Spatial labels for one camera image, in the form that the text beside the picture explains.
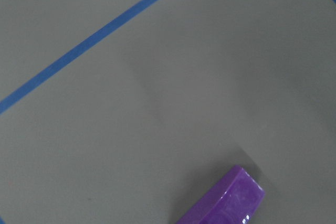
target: shiny purple surface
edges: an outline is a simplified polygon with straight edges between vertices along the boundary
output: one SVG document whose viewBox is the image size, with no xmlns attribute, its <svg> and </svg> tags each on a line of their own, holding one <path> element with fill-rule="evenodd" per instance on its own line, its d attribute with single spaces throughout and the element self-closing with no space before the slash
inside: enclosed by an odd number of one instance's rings
<svg viewBox="0 0 336 224">
<path fill-rule="evenodd" d="M 265 192 L 234 166 L 176 224 L 246 224 Z"/>
</svg>

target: purple block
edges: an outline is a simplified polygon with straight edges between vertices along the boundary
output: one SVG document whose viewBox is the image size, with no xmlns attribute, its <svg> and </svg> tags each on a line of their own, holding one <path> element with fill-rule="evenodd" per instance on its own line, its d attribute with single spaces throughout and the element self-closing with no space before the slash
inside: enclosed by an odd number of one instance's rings
<svg viewBox="0 0 336 224">
<path fill-rule="evenodd" d="M 265 195 L 240 166 L 234 166 L 176 224 L 246 224 Z"/>
</svg>

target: purple rectangular object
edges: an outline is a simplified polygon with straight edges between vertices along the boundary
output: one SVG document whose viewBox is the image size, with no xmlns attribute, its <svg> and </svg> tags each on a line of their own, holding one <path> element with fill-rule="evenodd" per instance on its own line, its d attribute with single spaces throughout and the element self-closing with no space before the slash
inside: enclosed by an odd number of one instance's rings
<svg viewBox="0 0 336 224">
<path fill-rule="evenodd" d="M 176 224 L 246 224 L 265 195 L 240 166 L 234 166 Z"/>
</svg>

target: gray background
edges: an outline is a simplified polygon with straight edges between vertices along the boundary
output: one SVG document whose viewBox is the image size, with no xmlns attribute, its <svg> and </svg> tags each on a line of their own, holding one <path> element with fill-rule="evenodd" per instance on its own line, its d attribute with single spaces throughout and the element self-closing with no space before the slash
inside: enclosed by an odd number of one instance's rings
<svg viewBox="0 0 336 224">
<path fill-rule="evenodd" d="M 139 0 L 0 0 L 0 99 Z M 250 223 L 333 223 L 336 5 L 160 0 L 0 116 L 6 224 L 174 223 L 233 164 Z"/>
</svg>

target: gray tabletop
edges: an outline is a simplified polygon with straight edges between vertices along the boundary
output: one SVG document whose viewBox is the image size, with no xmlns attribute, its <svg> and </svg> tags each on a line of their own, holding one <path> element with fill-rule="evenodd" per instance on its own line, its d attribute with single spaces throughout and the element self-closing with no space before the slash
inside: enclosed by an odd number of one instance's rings
<svg viewBox="0 0 336 224">
<path fill-rule="evenodd" d="M 138 1 L 0 0 L 0 100 Z M 335 17 L 159 0 L 0 115 L 0 216 L 171 224 L 240 164 L 250 223 L 333 223 Z"/>
</svg>

